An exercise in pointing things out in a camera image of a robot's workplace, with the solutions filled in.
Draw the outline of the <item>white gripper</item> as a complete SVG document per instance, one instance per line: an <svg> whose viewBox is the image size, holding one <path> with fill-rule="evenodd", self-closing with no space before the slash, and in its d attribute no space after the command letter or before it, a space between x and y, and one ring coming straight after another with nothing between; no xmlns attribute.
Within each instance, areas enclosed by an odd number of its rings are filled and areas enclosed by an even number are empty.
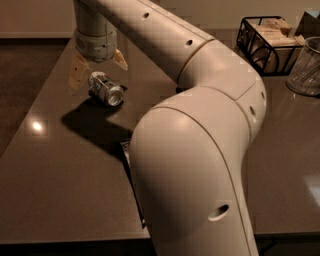
<svg viewBox="0 0 320 256"><path fill-rule="evenodd" d="M104 62L112 58L120 68L128 70L128 64L123 54L117 49L117 32L115 30L111 30L103 36L88 36L76 30L75 45L81 55L75 54L71 60L68 86L72 92L79 91L83 77L89 70L86 59Z"/></svg>

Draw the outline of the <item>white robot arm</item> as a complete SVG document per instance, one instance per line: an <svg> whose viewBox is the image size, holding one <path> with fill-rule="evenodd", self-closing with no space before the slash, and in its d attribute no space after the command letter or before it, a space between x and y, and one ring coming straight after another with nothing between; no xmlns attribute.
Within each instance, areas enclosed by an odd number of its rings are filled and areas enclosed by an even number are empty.
<svg viewBox="0 0 320 256"><path fill-rule="evenodd" d="M133 189L157 256L259 256L242 162L266 113L258 73L219 40L151 0L73 0L76 48L115 55L120 31L177 83L129 146Z"/></svg>

